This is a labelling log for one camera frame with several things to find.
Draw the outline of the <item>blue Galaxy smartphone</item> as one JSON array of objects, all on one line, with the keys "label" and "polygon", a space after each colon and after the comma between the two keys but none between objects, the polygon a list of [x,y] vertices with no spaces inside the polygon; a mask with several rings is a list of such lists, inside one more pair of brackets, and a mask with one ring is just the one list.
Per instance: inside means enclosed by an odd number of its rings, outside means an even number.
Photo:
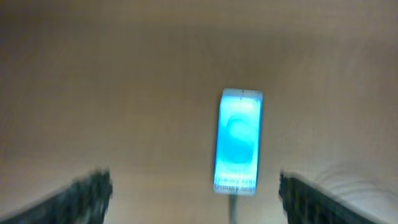
[{"label": "blue Galaxy smartphone", "polygon": [[213,189],[216,194],[256,194],[263,94],[226,88],[222,92]]}]

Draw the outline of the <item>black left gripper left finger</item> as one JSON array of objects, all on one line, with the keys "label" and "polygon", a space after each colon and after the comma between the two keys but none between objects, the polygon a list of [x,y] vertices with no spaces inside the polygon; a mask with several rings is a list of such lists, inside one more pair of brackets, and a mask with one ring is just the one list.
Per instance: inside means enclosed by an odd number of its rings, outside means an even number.
[{"label": "black left gripper left finger", "polygon": [[109,170],[96,170],[1,224],[103,224],[113,194]]}]

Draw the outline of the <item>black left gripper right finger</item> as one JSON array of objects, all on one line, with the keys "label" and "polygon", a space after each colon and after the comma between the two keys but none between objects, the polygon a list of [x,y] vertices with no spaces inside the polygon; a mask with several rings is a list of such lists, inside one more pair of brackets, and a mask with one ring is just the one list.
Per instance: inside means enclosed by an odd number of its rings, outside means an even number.
[{"label": "black left gripper right finger", "polygon": [[280,172],[279,197],[289,224],[382,223],[293,172]]}]

